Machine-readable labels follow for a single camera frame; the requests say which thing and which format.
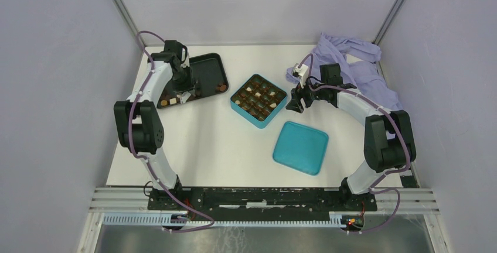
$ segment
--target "crumpled fabric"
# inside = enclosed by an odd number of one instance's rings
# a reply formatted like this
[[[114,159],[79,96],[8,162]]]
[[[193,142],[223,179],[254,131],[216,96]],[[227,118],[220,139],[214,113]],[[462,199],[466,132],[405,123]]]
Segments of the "crumpled fabric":
[[[321,33],[319,42],[311,51],[314,54],[311,75],[321,79],[319,67],[322,64],[340,65],[343,83],[352,83],[360,92],[377,104],[391,110],[402,110],[399,97],[393,90],[388,89],[385,79],[378,73],[376,62],[380,60],[382,51],[378,45],[352,37],[333,37]],[[345,54],[362,61],[349,64]],[[304,61],[310,64],[310,58]],[[298,79],[292,76],[293,67],[287,69],[286,78],[296,84]]]

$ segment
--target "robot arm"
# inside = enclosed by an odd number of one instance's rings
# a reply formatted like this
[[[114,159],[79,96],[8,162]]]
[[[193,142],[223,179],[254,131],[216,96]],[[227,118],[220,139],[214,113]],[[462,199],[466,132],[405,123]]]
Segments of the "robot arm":
[[[416,147],[409,115],[403,110],[391,111],[369,100],[359,98],[360,91],[355,86],[343,84],[339,64],[322,65],[320,72],[322,83],[309,84],[307,80],[304,86],[299,83],[295,89],[292,89],[292,100],[288,103],[287,109],[302,113],[304,111],[302,100],[306,108],[310,107],[315,100],[325,100],[346,111],[364,126],[365,161],[356,172],[343,180],[341,189],[346,194],[367,193],[377,180],[386,175],[385,173],[406,165],[406,156],[400,144],[399,135],[395,133],[392,124],[379,111],[379,108],[388,113],[399,128],[410,160],[413,161],[416,158]],[[299,75],[305,76],[305,73],[300,72]],[[332,88],[319,90],[321,86],[334,86],[345,89],[346,92]],[[389,139],[387,132],[393,134],[394,137]]]
[[[167,40],[164,51],[152,54],[154,67],[149,60],[147,72],[140,86],[126,99],[114,104],[115,123],[121,146],[130,148],[128,134],[131,107],[139,96],[133,112],[132,123],[133,146],[138,155],[143,156],[142,163],[152,178],[160,180],[167,188],[176,186],[178,177],[171,169],[162,149],[164,128],[162,127],[156,107],[157,102],[168,82],[173,82],[174,93],[181,94],[195,87],[195,80],[189,67],[187,48],[175,40]],[[160,189],[155,180],[154,188]]]

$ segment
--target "gray wall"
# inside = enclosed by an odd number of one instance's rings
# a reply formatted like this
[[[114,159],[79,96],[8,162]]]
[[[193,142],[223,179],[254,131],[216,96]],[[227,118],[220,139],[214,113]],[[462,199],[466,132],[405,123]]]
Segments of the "gray wall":
[[[0,252],[71,252],[139,51],[112,0],[0,0]]]
[[[497,0],[407,0],[381,44],[455,252],[497,252],[496,24]]]
[[[124,0],[139,29],[188,45],[373,40],[395,0]],[[145,37],[157,45],[154,37]]]

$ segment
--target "black tray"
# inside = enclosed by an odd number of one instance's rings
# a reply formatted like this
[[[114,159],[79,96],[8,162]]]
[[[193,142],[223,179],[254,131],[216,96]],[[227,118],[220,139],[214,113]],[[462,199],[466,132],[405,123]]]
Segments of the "black tray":
[[[224,72],[223,62],[217,53],[210,53],[190,58],[193,77],[198,82],[199,89],[186,102],[218,95],[228,91],[229,84]],[[180,104],[177,96],[172,96],[172,83],[168,82],[157,103],[157,108],[173,107]]]

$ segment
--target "empty teal tray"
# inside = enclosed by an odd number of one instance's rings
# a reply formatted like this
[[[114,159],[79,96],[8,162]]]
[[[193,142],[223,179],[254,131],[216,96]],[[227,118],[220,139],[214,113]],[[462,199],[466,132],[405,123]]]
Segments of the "empty teal tray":
[[[328,134],[288,121],[283,125],[273,152],[274,161],[309,175],[321,170]]]

